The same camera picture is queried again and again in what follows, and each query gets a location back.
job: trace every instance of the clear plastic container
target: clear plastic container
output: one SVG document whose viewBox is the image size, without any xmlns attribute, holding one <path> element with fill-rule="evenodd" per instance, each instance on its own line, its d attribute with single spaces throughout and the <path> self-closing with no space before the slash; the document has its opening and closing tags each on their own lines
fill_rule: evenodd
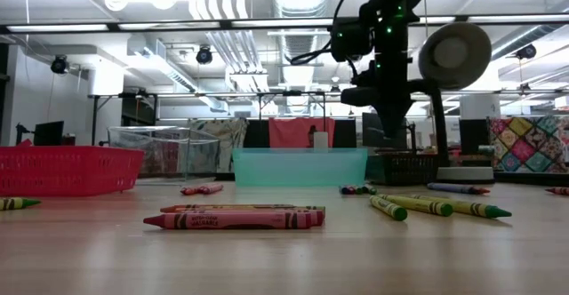
<svg viewBox="0 0 569 295">
<path fill-rule="evenodd" d="M 215 173 L 220 161 L 220 140 L 187 127 L 109 127 L 108 141 L 113 148 L 145 152 L 143 177 Z"/>
<path fill-rule="evenodd" d="M 239 187 L 363 185 L 365 148 L 238 148 L 233 150 Z"/>
</svg>

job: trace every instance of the wicker basket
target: wicker basket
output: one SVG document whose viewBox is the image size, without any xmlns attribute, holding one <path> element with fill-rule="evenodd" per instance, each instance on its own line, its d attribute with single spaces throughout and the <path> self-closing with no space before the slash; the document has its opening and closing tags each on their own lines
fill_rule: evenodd
<svg viewBox="0 0 569 295">
<path fill-rule="evenodd" d="M 374 184 L 409 186 L 435 180 L 437 155 L 386 154 L 368 156 L 365 176 Z"/>
</svg>

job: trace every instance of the computer monitor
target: computer monitor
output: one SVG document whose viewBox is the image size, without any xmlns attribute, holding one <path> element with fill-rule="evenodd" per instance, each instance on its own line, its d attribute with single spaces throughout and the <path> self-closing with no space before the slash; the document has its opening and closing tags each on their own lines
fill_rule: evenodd
<svg viewBox="0 0 569 295">
<path fill-rule="evenodd" d="M 370 148 L 407 149 L 407 120 L 404 118 L 401 130 L 392 139 L 386 138 L 381 126 L 381 119 L 374 113 L 362 114 L 362 140 Z"/>
<path fill-rule="evenodd" d="M 63 140 L 63 121 L 37 124 L 34 146 L 59 146 Z"/>
</svg>

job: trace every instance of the security camera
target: security camera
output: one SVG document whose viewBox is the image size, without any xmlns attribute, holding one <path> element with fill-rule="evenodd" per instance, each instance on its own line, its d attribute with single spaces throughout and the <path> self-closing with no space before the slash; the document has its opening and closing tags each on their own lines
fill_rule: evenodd
<svg viewBox="0 0 569 295">
<path fill-rule="evenodd" d="M 196 60 L 199 64 L 206 65 L 212 62 L 213 56 L 210 51 L 210 45 L 202 45 L 199 47 L 199 52 L 196 55 Z"/>
<path fill-rule="evenodd" d="M 533 59 L 535 57 L 535 54 L 537 54 L 537 50 L 535 49 L 535 46 L 533 46 L 533 44 L 529 44 L 526 47 L 518 50 L 515 54 L 515 56 L 518 59 Z"/>
<path fill-rule="evenodd" d="M 67 74 L 69 71 L 68 57 L 66 55 L 55 55 L 55 60 L 52 62 L 51 69 L 55 74 Z"/>
</svg>

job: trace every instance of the red crayon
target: red crayon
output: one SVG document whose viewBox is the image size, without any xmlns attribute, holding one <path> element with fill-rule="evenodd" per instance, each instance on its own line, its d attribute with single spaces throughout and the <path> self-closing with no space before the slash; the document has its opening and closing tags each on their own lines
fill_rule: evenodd
<svg viewBox="0 0 569 295">
<path fill-rule="evenodd" d="M 144 219 L 166 229 L 306 229 L 311 215 L 296 211 L 187 211 Z"/>
<path fill-rule="evenodd" d="M 199 209 L 202 207 L 253 207 L 260 209 L 275 209 L 275 208 L 290 208 L 294 205 L 290 204 L 187 204 L 187 205 L 174 205 L 169 207 L 163 207 L 160 209 L 161 212 L 176 212 L 184 209 L 184 211 L 191 211 L 194 209 Z"/>
<path fill-rule="evenodd" d="M 569 195 L 569 187 L 553 187 L 547 188 L 546 191 L 557 195 Z"/>
<path fill-rule="evenodd" d="M 221 184 L 211 184 L 211 185 L 204 185 L 200 188 L 200 193 L 202 194 L 213 194 L 215 192 L 219 192 L 223 189 L 223 185 Z"/>
<path fill-rule="evenodd" d="M 311 226 L 322 226 L 324 223 L 324 212 L 322 210 L 302 210 L 302 209 L 195 209 L 193 211 L 201 211 L 206 213 L 227 212 L 227 211 L 249 211 L 249 212 L 270 212 L 270 211 L 284 211 L 284 212 L 307 212 L 311 215 Z M 192 211 L 173 211 L 173 212 L 192 212 Z"/>
<path fill-rule="evenodd" d="M 197 193 L 201 193 L 201 187 L 184 187 L 180 193 L 183 195 L 193 195 Z"/>
</svg>

